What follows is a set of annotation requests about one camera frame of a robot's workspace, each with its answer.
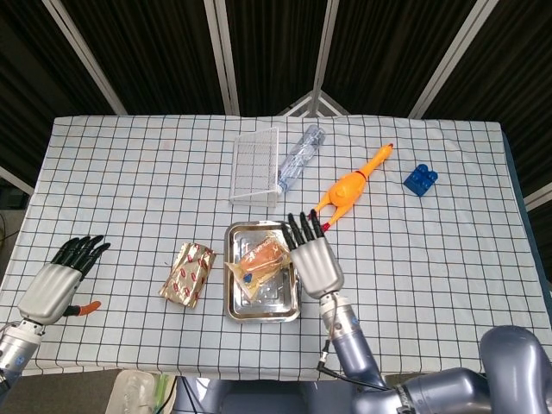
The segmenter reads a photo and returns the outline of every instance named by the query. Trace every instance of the plastic water bottle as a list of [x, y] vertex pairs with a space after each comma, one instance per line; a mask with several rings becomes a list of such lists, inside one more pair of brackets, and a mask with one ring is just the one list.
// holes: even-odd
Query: plastic water bottle
[[310, 125], [278, 170], [278, 194], [286, 192], [303, 172], [304, 166], [317, 153], [326, 134], [317, 125]]

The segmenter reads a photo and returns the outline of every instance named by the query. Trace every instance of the black curtain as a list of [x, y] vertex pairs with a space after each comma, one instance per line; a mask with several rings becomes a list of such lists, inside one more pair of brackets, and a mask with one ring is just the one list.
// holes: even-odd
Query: black curtain
[[312, 90], [325, 0], [227, 0], [242, 116], [273, 116]]
[[0, 7], [0, 165], [34, 185], [56, 116], [111, 107], [38, 1]]
[[203, 0], [64, 0], [129, 114], [224, 114]]
[[552, 202], [547, 202], [529, 212], [529, 220], [535, 234], [538, 251], [543, 261], [544, 270], [549, 280], [552, 279], [552, 231], [550, 218], [552, 217]]
[[552, 182], [552, 2], [501, 1], [427, 118], [498, 121], [524, 196]]
[[474, 0], [341, 0], [323, 90], [353, 114], [408, 116]]

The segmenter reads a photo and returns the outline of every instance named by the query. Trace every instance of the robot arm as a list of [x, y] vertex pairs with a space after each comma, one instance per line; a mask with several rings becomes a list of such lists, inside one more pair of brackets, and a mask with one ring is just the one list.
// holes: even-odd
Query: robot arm
[[104, 237], [98, 235], [75, 238], [36, 275], [18, 305], [22, 321], [6, 325], [0, 337], [0, 405], [16, 383], [36, 349], [41, 344], [46, 326], [61, 317], [87, 315], [100, 303], [70, 305], [80, 282], [92, 269], [109, 243], [94, 248]]
[[514, 326], [493, 328], [481, 339], [481, 357], [488, 382], [469, 369], [453, 368], [409, 379], [389, 389], [351, 305], [339, 296], [342, 270], [323, 236], [316, 212], [310, 213], [314, 234], [304, 213], [300, 216], [304, 236], [293, 215], [288, 218], [293, 236], [286, 225], [282, 231], [290, 255], [306, 293], [320, 300], [320, 313], [329, 340], [347, 378], [324, 369], [329, 340], [323, 348], [318, 370], [365, 386], [365, 391], [353, 401], [354, 414], [552, 413], [549, 359], [528, 330]]

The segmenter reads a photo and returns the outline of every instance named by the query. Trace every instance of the gold foil box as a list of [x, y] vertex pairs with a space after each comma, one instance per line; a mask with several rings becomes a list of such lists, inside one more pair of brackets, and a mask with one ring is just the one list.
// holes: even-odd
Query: gold foil box
[[216, 254], [197, 243], [184, 243], [159, 294], [171, 302], [194, 308]]

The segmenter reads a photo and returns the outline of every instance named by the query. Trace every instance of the food package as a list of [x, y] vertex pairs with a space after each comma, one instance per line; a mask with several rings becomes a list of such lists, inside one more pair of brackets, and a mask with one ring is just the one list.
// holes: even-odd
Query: food package
[[264, 283], [290, 264], [290, 255], [276, 237], [269, 236], [245, 253], [238, 263], [225, 264], [246, 296], [253, 299]]
[[171, 302], [194, 308], [216, 254], [197, 243], [184, 243], [159, 294]]

